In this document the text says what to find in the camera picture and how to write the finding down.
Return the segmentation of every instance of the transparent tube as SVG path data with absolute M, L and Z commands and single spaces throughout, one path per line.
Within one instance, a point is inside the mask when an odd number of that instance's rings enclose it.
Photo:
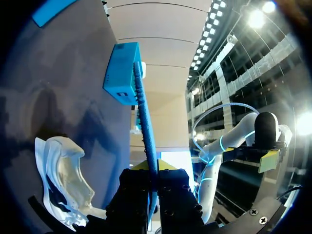
M 238 102 L 232 102 L 232 103 L 227 103 L 227 104 L 222 104 L 222 105 L 219 105 L 219 106 L 216 106 L 212 109 L 209 109 L 207 110 L 206 112 L 204 112 L 199 118 L 198 120 L 194 123 L 193 127 L 192 127 L 192 141 L 194 142 L 194 145 L 200 150 L 202 151 L 204 154 L 206 153 L 201 147 L 200 145 L 195 141 L 194 139 L 194 135 L 193 135 L 193 132 L 195 131 L 195 127 L 198 125 L 198 123 L 205 117 L 207 116 L 208 114 L 210 114 L 211 112 L 215 111 L 215 110 L 218 110 L 220 108 L 223 108 L 223 107 L 226 107 L 226 106 L 243 106 L 243 107 L 246 107 L 246 108 L 249 108 L 251 109 L 252 111 L 256 112 L 257 114 L 259 114 L 259 112 L 252 106 L 250 105 L 247 105 L 247 104 L 244 104 L 244 103 L 238 103 Z

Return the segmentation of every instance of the blue tape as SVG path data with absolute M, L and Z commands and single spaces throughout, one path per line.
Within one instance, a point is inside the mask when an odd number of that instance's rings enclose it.
M 245 135 L 244 138 L 246 139 L 247 137 L 251 136 L 254 133 L 255 133 L 255 131 L 252 131 L 252 132 L 248 133 L 247 135 Z
M 203 178 L 202 180 L 201 180 L 201 182 L 203 182 L 203 181 L 205 181 L 205 180 L 212 180 L 212 178 Z
M 214 160 L 215 160 L 215 156 L 213 157 L 213 159 L 211 159 L 211 160 L 209 161 L 209 164 L 212 164 L 212 163 L 214 162 Z
M 45 25 L 59 12 L 77 0 L 47 0 L 34 14 L 33 20 L 39 27 Z

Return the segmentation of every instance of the white shoe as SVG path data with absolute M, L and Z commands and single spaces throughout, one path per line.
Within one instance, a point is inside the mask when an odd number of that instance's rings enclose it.
M 105 210 L 91 205 L 95 192 L 81 174 L 82 148 L 67 137 L 36 138 L 35 156 L 43 182 L 43 204 L 59 222 L 75 231 L 72 225 L 85 226 L 87 215 L 106 218 Z

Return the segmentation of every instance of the blue box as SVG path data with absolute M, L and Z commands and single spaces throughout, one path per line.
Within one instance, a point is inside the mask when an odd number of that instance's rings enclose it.
M 141 64 L 138 42 L 116 44 L 106 69 L 103 88 L 123 105 L 137 105 L 134 62 Z

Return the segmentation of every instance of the ceiling panel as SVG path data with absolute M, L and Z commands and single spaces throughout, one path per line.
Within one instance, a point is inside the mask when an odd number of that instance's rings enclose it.
M 119 40 L 118 43 L 137 41 L 142 61 L 147 65 L 190 67 L 197 44 L 179 40 L 138 38 Z
M 188 68 L 147 65 L 144 79 L 145 91 L 183 94 L 188 74 Z
M 116 39 L 171 38 L 198 43 L 207 13 L 170 4 L 134 4 L 112 8 Z
M 178 4 L 186 7 L 196 8 L 202 11 L 208 11 L 211 0 L 107 0 L 108 7 L 120 7 L 128 4 L 159 2 L 168 4 Z

